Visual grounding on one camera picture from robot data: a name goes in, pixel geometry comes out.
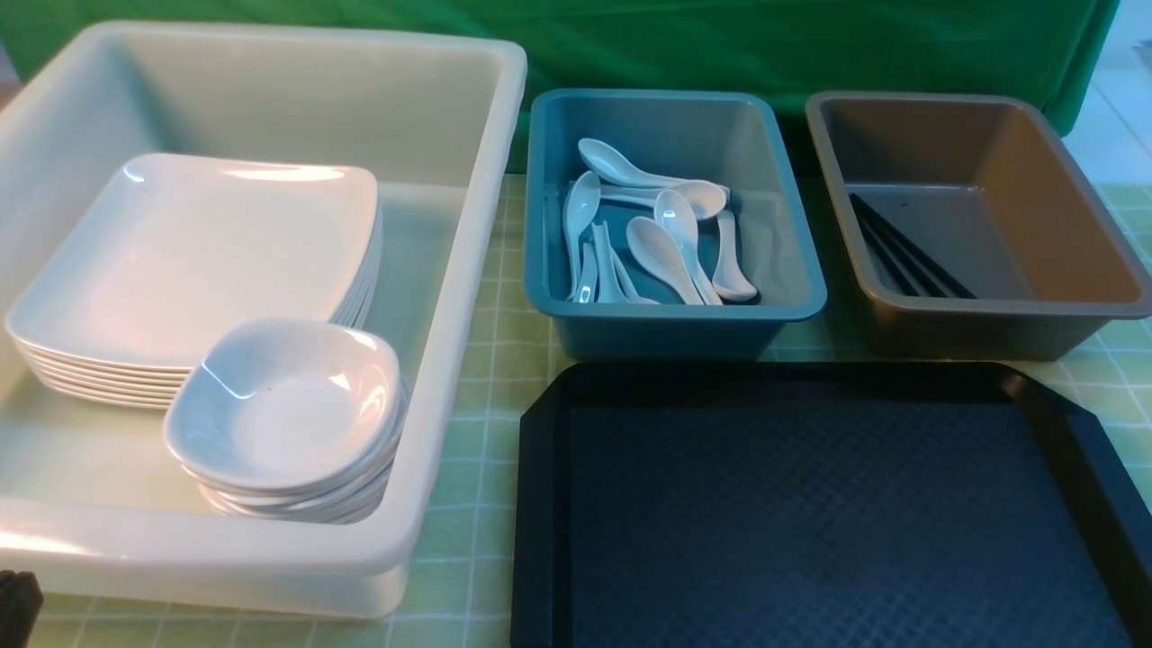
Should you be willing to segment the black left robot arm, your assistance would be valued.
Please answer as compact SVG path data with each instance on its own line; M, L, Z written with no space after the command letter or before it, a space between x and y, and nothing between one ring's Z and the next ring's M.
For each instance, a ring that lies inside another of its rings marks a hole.
M1 571L1 647L26 647L44 594L33 571Z

